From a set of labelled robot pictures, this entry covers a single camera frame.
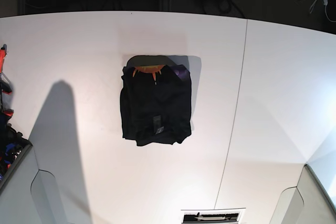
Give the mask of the grey bin with clutter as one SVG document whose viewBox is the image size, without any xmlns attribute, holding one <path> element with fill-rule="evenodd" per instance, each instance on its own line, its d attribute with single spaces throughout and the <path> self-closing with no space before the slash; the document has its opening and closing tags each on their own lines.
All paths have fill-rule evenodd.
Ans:
<svg viewBox="0 0 336 224">
<path fill-rule="evenodd" d="M 10 123 L 1 127 L 1 190 L 32 146 Z"/>
</svg>

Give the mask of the printed label card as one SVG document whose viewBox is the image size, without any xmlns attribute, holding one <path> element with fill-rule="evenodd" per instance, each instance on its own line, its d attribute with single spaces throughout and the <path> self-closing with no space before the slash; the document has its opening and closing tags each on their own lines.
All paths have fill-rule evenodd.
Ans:
<svg viewBox="0 0 336 224">
<path fill-rule="evenodd" d="M 182 210 L 181 223 L 241 223 L 245 208 Z"/>
</svg>

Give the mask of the grey partition panel right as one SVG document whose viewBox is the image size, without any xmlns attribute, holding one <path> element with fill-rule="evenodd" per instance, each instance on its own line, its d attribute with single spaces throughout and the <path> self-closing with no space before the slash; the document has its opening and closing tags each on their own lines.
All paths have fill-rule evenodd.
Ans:
<svg viewBox="0 0 336 224">
<path fill-rule="evenodd" d="M 297 186 L 281 193 L 270 223 L 335 223 L 335 205 L 309 165 Z"/>
</svg>

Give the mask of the black t-shirt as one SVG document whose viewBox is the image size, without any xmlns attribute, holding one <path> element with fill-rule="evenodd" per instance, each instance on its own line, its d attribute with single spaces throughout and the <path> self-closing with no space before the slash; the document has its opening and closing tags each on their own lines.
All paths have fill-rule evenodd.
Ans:
<svg viewBox="0 0 336 224">
<path fill-rule="evenodd" d="M 124 139 L 172 145 L 191 136 L 192 82 L 184 65 L 124 67 L 121 78 Z"/>
</svg>

